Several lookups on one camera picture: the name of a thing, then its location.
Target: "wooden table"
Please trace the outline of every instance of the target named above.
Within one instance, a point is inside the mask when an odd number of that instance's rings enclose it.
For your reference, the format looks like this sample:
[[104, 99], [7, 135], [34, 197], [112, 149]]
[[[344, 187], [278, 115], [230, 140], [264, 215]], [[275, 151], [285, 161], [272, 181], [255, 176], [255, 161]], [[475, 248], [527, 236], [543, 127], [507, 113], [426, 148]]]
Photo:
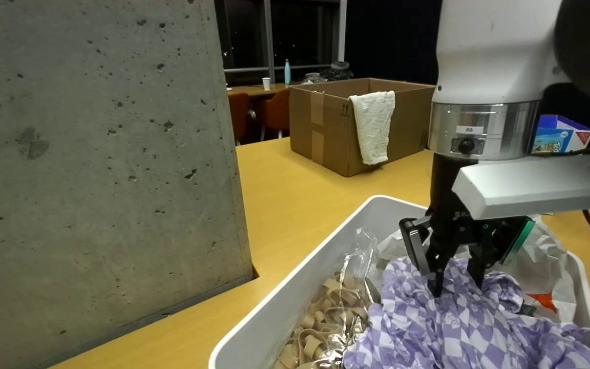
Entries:
[[262, 83], [252, 83], [252, 86], [230, 86], [227, 93], [236, 93], [236, 91], [245, 91], [251, 93], [251, 99], [258, 99], [258, 96], [272, 96], [278, 89], [285, 89], [285, 83], [272, 83], [270, 89], [264, 89]]
[[[392, 194], [426, 204], [431, 157], [431, 151], [421, 151], [377, 171], [344, 179], [294, 153], [288, 140], [240, 146], [245, 222], [261, 277], [57, 366], [206, 366], [224, 333], [367, 197]], [[590, 278], [590, 227], [582, 215], [544, 215], [544, 222], [583, 260]]]

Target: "chair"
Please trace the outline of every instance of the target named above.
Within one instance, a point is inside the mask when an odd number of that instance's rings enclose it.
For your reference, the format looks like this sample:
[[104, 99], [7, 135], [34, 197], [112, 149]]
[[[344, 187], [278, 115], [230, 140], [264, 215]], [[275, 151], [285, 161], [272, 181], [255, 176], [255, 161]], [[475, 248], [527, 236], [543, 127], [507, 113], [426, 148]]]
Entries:
[[248, 135], [248, 116], [251, 116], [251, 93], [234, 91], [230, 93], [230, 111], [234, 122], [236, 143], [242, 143]]
[[288, 88], [278, 89], [275, 96], [258, 105], [258, 120], [264, 129], [276, 131], [278, 137], [288, 131]]

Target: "white cloth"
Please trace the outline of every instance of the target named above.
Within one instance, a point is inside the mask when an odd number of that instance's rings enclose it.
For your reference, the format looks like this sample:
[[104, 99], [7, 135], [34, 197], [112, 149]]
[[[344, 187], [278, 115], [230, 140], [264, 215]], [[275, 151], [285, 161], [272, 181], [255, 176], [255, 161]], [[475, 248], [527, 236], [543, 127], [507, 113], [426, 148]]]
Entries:
[[352, 93], [357, 135], [362, 163], [387, 161], [392, 116], [396, 111], [396, 91]]

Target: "office room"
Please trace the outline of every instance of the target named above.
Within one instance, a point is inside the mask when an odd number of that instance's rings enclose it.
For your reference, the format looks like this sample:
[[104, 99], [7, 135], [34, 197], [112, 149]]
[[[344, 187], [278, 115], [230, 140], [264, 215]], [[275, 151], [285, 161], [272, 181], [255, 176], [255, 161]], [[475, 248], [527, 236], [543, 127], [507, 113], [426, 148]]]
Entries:
[[589, 0], [0, 0], [0, 366], [489, 365], [590, 366]]

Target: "concrete wall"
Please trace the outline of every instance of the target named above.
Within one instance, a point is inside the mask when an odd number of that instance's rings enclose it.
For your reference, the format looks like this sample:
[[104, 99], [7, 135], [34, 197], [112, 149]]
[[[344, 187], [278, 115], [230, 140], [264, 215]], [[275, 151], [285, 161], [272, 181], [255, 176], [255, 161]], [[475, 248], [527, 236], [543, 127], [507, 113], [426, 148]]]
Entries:
[[210, 0], [0, 0], [0, 366], [248, 281]]

